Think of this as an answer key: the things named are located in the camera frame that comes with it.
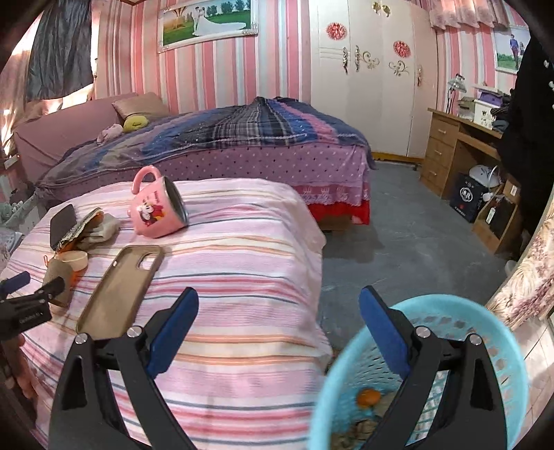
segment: laundry basket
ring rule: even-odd
[[[511,331],[486,308],[453,295],[424,295],[393,306],[414,325],[429,327],[439,338],[465,340],[471,333],[482,338],[493,363],[506,414],[508,449],[520,433],[529,396],[527,372]],[[447,372],[438,372],[423,413],[407,442],[424,438],[439,406]],[[382,394],[396,392],[401,378],[390,372],[369,330],[364,327],[333,364],[319,394],[311,420],[309,450],[329,450],[331,433],[346,432],[355,422],[371,418],[371,410],[356,406],[360,389]]]

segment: wardrobe door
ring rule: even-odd
[[[373,151],[406,156],[412,128],[415,48],[411,3],[383,0],[390,14],[381,13],[383,36],[381,133]],[[404,47],[395,50],[394,44]]]
[[[310,0],[311,35],[311,105],[322,113],[348,122],[348,74],[343,67],[343,49],[350,61],[350,22],[348,0]],[[327,34],[327,26],[333,22],[346,27],[346,36],[333,40]]]
[[[383,12],[376,13],[368,0],[348,0],[352,69],[348,76],[349,125],[359,129],[378,150],[383,108]]]
[[[415,95],[412,133],[408,156],[424,158],[431,128],[432,114],[428,108],[437,107],[438,50],[437,33],[429,26],[429,13],[412,4],[415,42]]]

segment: small plastic bowl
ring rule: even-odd
[[[89,256],[86,252],[80,250],[71,250],[69,252],[58,253],[56,259],[67,263],[71,266],[74,272],[79,272],[89,265]]]

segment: red flower decoration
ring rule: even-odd
[[[396,41],[393,44],[393,47],[394,52],[401,58],[409,58],[412,54],[410,46],[406,42],[402,42],[401,40]]]
[[[327,26],[327,34],[333,40],[341,40],[346,37],[346,27],[339,23],[333,22]]]

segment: yellow plush toy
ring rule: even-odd
[[[132,131],[140,130],[148,125],[148,119],[144,116],[134,115],[127,117],[123,125],[123,131],[130,133]]]

